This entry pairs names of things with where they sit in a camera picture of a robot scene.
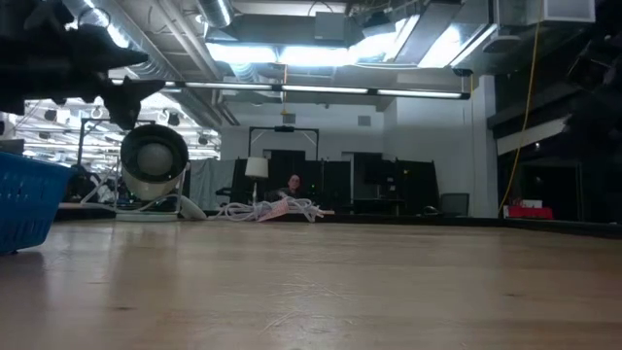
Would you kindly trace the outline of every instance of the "floor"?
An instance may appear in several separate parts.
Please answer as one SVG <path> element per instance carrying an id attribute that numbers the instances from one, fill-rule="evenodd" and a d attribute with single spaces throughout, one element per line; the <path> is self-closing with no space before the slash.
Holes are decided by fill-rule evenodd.
<path id="1" fill-rule="evenodd" d="M 55 225 L 2 349 L 620 349 L 622 242 L 526 230 Z"/>

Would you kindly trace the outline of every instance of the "white lamp shade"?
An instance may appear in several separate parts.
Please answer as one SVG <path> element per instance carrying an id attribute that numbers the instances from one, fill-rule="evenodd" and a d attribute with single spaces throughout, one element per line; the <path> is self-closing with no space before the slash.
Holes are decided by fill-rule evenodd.
<path id="1" fill-rule="evenodd" d="M 246 163 L 246 176 L 252 178 L 268 178 L 268 159 L 262 157 L 249 157 Z"/>

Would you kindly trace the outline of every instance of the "basket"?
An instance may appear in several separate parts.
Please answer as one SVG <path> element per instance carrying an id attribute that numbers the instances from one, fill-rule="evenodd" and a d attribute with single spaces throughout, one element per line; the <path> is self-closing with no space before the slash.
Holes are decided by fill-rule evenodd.
<path id="1" fill-rule="evenodd" d="M 74 170 L 0 153 L 0 254 L 45 242 Z"/>

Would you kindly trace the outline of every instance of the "metal frame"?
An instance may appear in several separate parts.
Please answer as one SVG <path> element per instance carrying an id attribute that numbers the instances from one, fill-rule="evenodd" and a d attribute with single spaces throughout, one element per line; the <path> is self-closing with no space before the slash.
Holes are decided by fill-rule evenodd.
<path id="1" fill-rule="evenodd" d="M 253 131 L 255 131 L 255 130 L 272 130 L 274 132 L 283 132 L 283 131 L 277 131 L 277 128 L 278 128 L 278 126 L 275 126 L 275 127 L 250 126 L 249 127 L 249 153 L 248 153 L 248 157 L 251 156 L 251 149 L 253 148 L 253 144 L 255 143 L 255 141 L 257 141 L 261 137 L 261 135 L 260 135 L 255 140 L 252 140 Z M 305 127 L 298 128 L 298 127 L 294 127 L 293 130 L 294 131 L 311 131 L 311 132 L 315 132 L 315 160 L 319 160 L 320 159 L 320 129 L 318 129 L 318 128 L 305 128 Z"/>
<path id="2" fill-rule="evenodd" d="M 86 131 L 85 130 L 85 126 L 86 123 L 88 122 L 109 122 L 110 119 L 97 119 L 97 118 L 82 118 L 80 119 L 81 125 L 80 125 L 80 141 L 78 141 L 78 160 L 76 160 L 76 164 L 77 165 L 82 165 L 82 153 L 84 150 L 84 145 L 85 145 L 85 136 L 89 135 L 91 130 Z M 143 122 L 143 123 L 156 123 L 156 121 L 150 121 L 150 120 L 139 120 L 136 121 L 137 123 Z"/>

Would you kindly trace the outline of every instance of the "black equipment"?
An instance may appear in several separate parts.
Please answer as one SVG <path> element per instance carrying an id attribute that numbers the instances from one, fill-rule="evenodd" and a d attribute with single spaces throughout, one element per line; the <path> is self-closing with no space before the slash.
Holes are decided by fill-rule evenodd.
<path id="1" fill-rule="evenodd" d="M 82 24 L 60 0 L 3 0 L 0 6 L 0 111 L 24 115 L 26 99 L 50 98 L 62 105 L 79 97 L 101 96 L 112 123 L 132 129 L 140 102 L 164 87 L 163 81 L 113 84 L 108 71 L 146 62 L 142 52 L 118 47 L 106 27 Z"/>

